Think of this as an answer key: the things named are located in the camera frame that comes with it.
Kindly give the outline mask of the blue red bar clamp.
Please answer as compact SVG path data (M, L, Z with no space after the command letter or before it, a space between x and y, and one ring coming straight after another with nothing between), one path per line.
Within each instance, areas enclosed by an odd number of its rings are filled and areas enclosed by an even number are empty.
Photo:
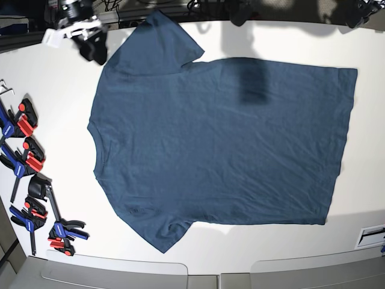
M48 179L41 178L38 175L33 176L28 185L28 194L35 199L44 201L49 199L50 201L55 217L54 225L48 236L48 241L51 242L50 247L67 256L74 256L75 248L72 241L75 241L76 238L83 240L89 238L89 234L81 230L84 229L85 223L79 220L67 221L62 218L52 184Z
M31 196L25 198L25 208L18 210L13 205L10 206L12 213L11 221L19 226L24 227L30 236L31 253L36 255L35 231L46 223L48 212L44 205Z
M30 137L37 127L38 117L28 98L22 99L18 109L18 112L13 114L11 110L6 111L1 102L1 145L8 138Z
M41 171L45 162L45 154L33 137L27 137L23 142L23 154L12 151L6 142L1 145L1 163L11 169L16 177L10 202L13 203L20 180L25 176L35 175Z

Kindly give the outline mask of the left grey chair back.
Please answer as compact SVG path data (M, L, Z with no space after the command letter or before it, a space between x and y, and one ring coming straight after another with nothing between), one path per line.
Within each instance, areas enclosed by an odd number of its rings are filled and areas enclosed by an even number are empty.
M217 288L217 277L193 276L180 263L157 263L94 256L65 256L47 250L29 256L10 288Z

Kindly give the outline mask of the grey chair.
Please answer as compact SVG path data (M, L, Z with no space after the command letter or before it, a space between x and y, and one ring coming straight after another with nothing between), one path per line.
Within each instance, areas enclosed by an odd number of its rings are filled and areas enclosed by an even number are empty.
M193 276L180 263L157 263L94 256L65 256L47 250L29 256L10 288L217 288L217 277Z
M221 274L219 288L384 288L377 247L255 262L248 273Z

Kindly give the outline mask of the small metal hex key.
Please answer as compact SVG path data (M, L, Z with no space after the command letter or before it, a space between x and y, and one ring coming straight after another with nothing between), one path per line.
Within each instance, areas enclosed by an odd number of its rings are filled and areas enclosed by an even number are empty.
M11 93L12 95L14 95L14 90L11 87L8 87L8 85L6 85L4 79L0 80L0 87L1 87L0 95L4 95L7 93Z

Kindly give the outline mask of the white label card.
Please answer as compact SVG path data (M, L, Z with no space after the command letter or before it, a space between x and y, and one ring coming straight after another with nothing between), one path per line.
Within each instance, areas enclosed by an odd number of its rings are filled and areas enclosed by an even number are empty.
M384 225L362 228L355 250L384 245Z

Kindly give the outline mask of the right grey chair back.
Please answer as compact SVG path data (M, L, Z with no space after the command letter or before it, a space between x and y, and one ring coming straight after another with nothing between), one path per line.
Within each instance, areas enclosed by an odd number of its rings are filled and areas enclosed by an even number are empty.
M255 262L248 273L221 274L219 288L384 288L377 247Z

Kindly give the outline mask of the top blue red bar clamp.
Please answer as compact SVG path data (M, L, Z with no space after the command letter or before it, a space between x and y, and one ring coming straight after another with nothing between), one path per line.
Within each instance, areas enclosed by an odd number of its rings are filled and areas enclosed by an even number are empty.
M13 114L11 110L6 111L1 102L1 145L8 138L30 137L37 127L38 117L28 98L22 99L18 109L18 112Z

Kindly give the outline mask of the dark blue T-shirt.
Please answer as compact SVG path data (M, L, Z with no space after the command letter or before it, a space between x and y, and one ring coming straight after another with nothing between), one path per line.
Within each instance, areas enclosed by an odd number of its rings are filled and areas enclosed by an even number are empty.
M195 222L324 225L358 71L203 53L154 11L104 65L88 131L115 213L163 253Z

